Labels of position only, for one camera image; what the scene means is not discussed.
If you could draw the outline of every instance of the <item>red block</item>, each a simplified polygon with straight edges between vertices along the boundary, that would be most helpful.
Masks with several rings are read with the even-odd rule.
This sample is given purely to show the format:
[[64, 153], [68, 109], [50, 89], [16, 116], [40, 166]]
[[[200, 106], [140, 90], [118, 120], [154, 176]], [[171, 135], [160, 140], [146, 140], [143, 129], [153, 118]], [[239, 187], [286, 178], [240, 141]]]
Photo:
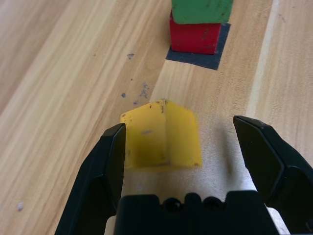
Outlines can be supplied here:
[[219, 40], [221, 24], [178, 24], [174, 22], [171, 13], [170, 30], [173, 51], [213, 55]]

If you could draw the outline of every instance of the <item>stacked blocks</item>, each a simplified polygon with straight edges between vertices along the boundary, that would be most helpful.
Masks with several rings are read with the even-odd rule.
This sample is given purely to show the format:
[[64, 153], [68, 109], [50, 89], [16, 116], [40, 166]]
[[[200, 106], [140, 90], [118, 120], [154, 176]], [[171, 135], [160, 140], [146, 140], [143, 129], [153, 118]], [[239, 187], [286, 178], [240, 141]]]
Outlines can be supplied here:
[[172, 50], [213, 55], [232, 4], [233, 0], [172, 0]]

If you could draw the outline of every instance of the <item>yellow block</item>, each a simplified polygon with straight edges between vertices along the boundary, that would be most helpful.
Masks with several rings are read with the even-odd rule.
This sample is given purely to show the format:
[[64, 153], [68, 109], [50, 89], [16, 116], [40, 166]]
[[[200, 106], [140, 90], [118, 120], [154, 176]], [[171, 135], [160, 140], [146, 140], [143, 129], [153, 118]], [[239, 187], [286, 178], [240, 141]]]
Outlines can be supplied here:
[[198, 122], [192, 111], [162, 99], [121, 115], [126, 169], [164, 171], [201, 166]]

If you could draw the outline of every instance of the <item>wood grain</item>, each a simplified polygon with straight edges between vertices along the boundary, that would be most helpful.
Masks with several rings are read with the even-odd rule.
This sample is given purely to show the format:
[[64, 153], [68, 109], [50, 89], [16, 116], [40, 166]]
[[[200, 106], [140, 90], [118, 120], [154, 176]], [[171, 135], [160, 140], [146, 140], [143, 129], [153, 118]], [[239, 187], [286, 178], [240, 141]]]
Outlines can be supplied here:
[[233, 115], [271, 124], [313, 165], [313, 2], [234, 1], [218, 71], [165, 60], [170, 8], [166, 0], [0, 1], [0, 234], [54, 234], [104, 130], [159, 98], [198, 115], [203, 168], [125, 172], [123, 195], [224, 199], [254, 188]]

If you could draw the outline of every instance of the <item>green block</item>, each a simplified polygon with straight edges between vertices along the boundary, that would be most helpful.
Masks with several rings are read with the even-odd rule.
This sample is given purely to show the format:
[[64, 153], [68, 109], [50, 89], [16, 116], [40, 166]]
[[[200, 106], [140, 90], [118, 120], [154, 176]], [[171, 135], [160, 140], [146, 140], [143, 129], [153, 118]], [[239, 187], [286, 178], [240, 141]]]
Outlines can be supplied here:
[[174, 21], [178, 24], [226, 23], [233, 0], [172, 0]]

